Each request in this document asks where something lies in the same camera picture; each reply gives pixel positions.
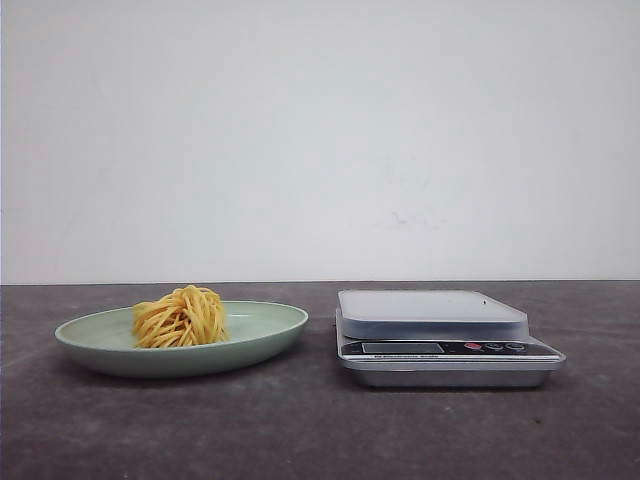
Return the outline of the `yellow vermicelli noodle bundle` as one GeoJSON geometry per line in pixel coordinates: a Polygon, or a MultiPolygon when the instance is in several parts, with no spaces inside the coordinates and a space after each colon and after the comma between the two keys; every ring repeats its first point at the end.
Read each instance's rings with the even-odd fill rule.
{"type": "Polygon", "coordinates": [[[132,315],[137,348],[190,347],[230,339],[221,297],[204,287],[187,285],[140,302],[132,307],[132,315]]]}

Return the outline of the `silver digital kitchen scale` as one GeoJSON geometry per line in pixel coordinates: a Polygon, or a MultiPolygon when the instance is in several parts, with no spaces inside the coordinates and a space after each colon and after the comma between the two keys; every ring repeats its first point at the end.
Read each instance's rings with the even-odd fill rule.
{"type": "Polygon", "coordinates": [[[339,361],[373,387],[538,387],[566,361],[526,313],[474,291],[343,290],[335,327],[339,361]]]}

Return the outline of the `light green round plate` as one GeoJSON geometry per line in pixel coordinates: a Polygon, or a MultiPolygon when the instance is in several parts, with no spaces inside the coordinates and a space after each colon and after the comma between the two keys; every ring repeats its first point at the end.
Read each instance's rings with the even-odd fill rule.
{"type": "Polygon", "coordinates": [[[248,367],[291,348],[309,320],[295,306],[233,300],[224,303],[226,342],[189,347],[137,348],[131,332],[132,309],[85,315],[56,328],[66,355],[92,371],[126,378],[168,379],[248,367]]]}

